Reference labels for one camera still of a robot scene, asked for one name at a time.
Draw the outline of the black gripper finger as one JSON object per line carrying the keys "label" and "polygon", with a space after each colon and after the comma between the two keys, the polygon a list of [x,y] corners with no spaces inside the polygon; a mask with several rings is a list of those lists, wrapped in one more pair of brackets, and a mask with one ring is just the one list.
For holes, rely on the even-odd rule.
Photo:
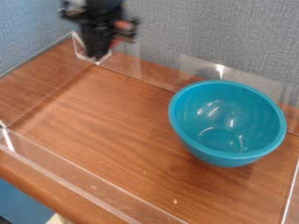
{"label": "black gripper finger", "polygon": [[86,55],[90,58],[97,57],[97,34],[93,29],[81,30],[82,43],[85,45]]}
{"label": "black gripper finger", "polygon": [[113,38],[114,38],[113,32],[101,32],[97,35],[97,58],[98,59],[108,53]]}

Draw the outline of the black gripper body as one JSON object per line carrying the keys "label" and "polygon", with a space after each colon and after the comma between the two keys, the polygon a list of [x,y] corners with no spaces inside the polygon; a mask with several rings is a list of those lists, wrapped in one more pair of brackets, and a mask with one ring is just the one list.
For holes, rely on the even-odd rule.
{"label": "black gripper body", "polygon": [[60,14],[81,25],[106,26],[113,33],[113,23],[125,20],[133,26],[130,37],[136,37],[138,19],[126,17],[125,0],[61,0]]}

